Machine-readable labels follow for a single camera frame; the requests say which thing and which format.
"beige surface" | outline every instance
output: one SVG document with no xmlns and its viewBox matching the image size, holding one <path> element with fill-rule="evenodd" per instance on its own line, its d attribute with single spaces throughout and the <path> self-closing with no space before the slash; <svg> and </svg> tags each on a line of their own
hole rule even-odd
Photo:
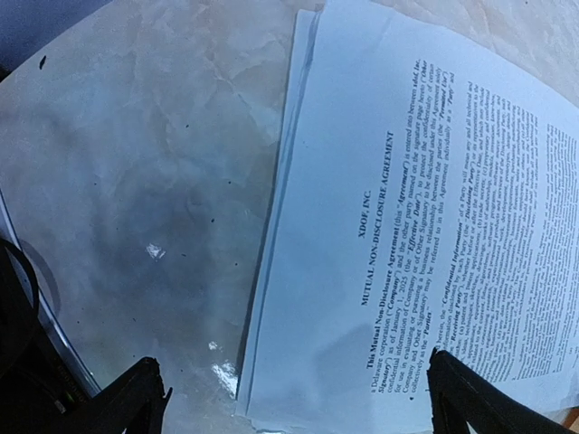
<svg viewBox="0 0 579 434">
<path fill-rule="evenodd" d="M 314 0 L 117 0 L 0 85 L 0 186 L 101 385 L 142 355 L 166 432 L 252 432 L 235 366 L 271 194 L 296 11 Z M 579 102 L 579 8 L 395 2 Z M 47 60 L 42 70 L 40 59 Z"/>
<path fill-rule="evenodd" d="M 574 408 L 569 411 L 563 426 L 569 428 L 573 432 L 579 432 L 579 409 Z"/>
</svg>

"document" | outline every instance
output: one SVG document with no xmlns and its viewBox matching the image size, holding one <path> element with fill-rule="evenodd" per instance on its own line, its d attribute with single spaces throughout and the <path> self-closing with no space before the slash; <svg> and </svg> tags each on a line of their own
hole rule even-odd
<svg viewBox="0 0 579 434">
<path fill-rule="evenodd" d="M 430 429 L 435 347 L 533 410 L 579 403 L 579 110 L 393 9 L 314 21 L 238 411 Z"/>
<path fill-rule="evenodd" d="M 263 299 L 265 297 L 268 269 L 271 264 L 273 244 L 277 222 L 280 218 L 281 201 L 285 191 L 285 183 L 290 168 L 290 159 L 293 149 L 293 135 L 295 135 L 296 123 L 299 115 L 299 106 L 303 98 L 303 86 L 308 76 L 308 67 L 311 63 L 313 41 L 315 38 L 316 14 L 311 11 L 299 11 L 296 18 L 294 41 L 291 52 L 291 65 L 288 76 L 288 90 L 283 113 L 283 125 L 281 128 L 280 151 L 278 153 L 277 175 L 274 193 L 271 202 L 270 219 L 266 232 L 265 242 L 261 253 L 261 271 L 253 295 L 252 313 L 256 316 L 261 314 Z M 237 411 L 244 414 L 247 411 L 247 403 L 251 388 L 251 375 L 255 356 L 255 343 L 259 332 L 257 319 L 250 322 L 243 361 L 245 374 L 240 379 L 240 387 L 237 394 Z"/>
</svg>

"paper sheet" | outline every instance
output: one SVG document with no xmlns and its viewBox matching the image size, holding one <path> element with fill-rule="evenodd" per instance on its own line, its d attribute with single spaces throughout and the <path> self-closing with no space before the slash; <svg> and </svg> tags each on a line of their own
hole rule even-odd
<svg viewBox="0 0 579 434">
<path fill-rule="evenodd" d="M 330 3 L 248 416 L 428 429 L 435 345 L 533 409 L 577 403 L 577 114 L 455 33 Z"/>
<path fill-rule="evenodd" d="M 299 11 L 296 17 L 296 28 L 294 32 L 293 46 L 291 49 L 291 60 L 288 77 L 288 92 L 283 113 L 283 125 L 281 130 L 280 153 L 278 156 L 278 166 L 276 175 L 276 188 L 271 205 L 270 224 L 265 237 L 263 253 L 261 254 L 261 273 L 258 276 L 255 294 L 253 296 L 252 312 L 259 317 L 263 308 L 265 297 L 267 270 L 271 264 L 271 254 L 273 252 L 274 235 L 277 229 L 277 221 L 280 217 L 281 199 L 284 193 L 284 184 L 287 181 L 290 168 L 290 157 L 293 149 L 293 135 L 295 134 L 295 123 L 299 113 L 299 103 L 303 93 L 302 84 L 308 74 L 308 56 L 313 49 L 313 38 L 316 29 L 316 13 L 311 11 Z M 241 378 L 239 393 L 237 395 L 237 412 L 245 414 L 249 403 L 251 392 L 251 382 L 253 376 L 253 362 L 255 356 L 255 345 L 259 333 L 259 320 L 251 321 L 245 347 L 245 357 L 243 361 L 244 374 Z"/>
</svg>

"table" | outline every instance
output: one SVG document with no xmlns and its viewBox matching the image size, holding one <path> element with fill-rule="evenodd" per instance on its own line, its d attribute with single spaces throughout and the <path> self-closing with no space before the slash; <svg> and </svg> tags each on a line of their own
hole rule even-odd
<svg viewBox="0 0 579 434">
<path fill-rule="evenodd" d="M 579 102 L 579 6 L 385 3 Z M 233 416 L 242 335 L 293 21 L 316 7 L 116 0 L 0 85 L 0 187 L 52 311 L 101 386 L 159 360 L 166 433 L 253 432 Z"/>
</svg>

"black object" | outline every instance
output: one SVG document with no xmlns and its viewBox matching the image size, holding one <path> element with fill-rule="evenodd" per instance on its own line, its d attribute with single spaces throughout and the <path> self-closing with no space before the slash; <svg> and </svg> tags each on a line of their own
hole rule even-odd
<svg viewBox="0 0 579 434">
<path fill-rule="evenodd" d="M 2 65 L 0 65 L 0 81 L 5 79 L 6 77 L 8 77 L 9 74 L 10 74 L 10 72 L 6 68 L 4 68 Z"/>
<path fill-rule="evenodd" d="M 32 265 L 0 239 L 0 432 L 160 434 L 172 390 L 165 395 L 157 361 L 141 359 L 91 398 L 54 349 L 38 311 Z"/>
<path fill-rule="evenodd" d="M 510 399 L 446 351 L 428 370 L 434 434 L 568 434 L 569 429 Z"/>
</svg>

